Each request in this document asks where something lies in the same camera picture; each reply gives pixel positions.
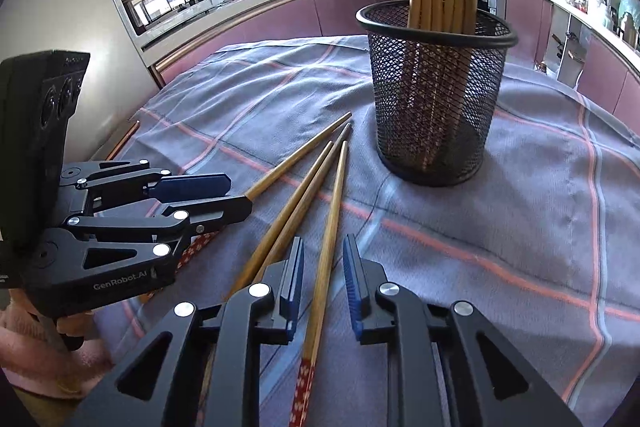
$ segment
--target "metal pin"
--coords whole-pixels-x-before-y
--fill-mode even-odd
[[[468,317],[474,312],[474,307],[468,302],[460,301],[456,302],[456,305],[453,306],[453,311],[455,311],[458,315]]]
[[[181,302],[180,304],[175,305],[174,313],[178,315],[178,317],[188,317],[195,311],[195,309],[196,306],[190,302]]]
[[[400,286],[392,282],[385,282],[384,284],[380,285],[380,293],[388,297],[391,297],[393,295],[398,295],[399,291],[400,291]]]
[[[169,252],[171,252],[171,248],[169,248],[169,245],[159,243],[158,245],[154,246],[154,255],[157,255],[158,257],[164,257]]]
[[[258,282],[249,286],[249,295],[252,297],[264,297],[268,295],[270,291],[271,288],[264,282]]]

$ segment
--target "black mesh cup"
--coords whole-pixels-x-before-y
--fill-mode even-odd
[[[455,185],[482,164],[507,50],[518,37],[478,10],[475,35],[406,27],[409,1],[360,10],[376,102],[378,155],[402,179]]]

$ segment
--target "triangular cutout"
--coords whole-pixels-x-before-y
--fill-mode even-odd
[[[172,337],[168,332],[159,335],[140,355],[136,364],[129,367],[120,378],[117,383],[118,391],[140,400],[151,400]]]
[[[478,333],[476,340],[494,388],[495,398],[506,400],[526,393],[529,384],[500,349],[484,333]]]

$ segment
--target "mesh basket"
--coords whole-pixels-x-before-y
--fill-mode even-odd
[[[369,36],[378,154],[405,180],[454,185],[480,168],[504,59],[518,38],[480,10],[475,35],[412,30],[408,13],[402,0],[356,14]]]

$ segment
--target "countertop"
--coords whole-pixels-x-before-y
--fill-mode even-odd
[[[619,39],[613,32],[604,26],[594,22],[586,13],[581,12],[573,6],[569,6],[562,0],[549,0],[559,8],[565,10],[573,17],[576,17],[582,24],[590,28],[597,36],[605,41],[611,48],[617,51],[631,66],[637,74],[640,74],[640,55],[638,55],[626,42]]]
[[[178,49],[185,42],[197,37],[201,33],[215,28],[234,17],[255,9],[256,7],[274,0],[237,0],[217,8],[211,9],[204,16],[190,21],[177,31],[163,37],[145,51],[142,51],[142,59],[145,66],[155,64],[161,58]]]

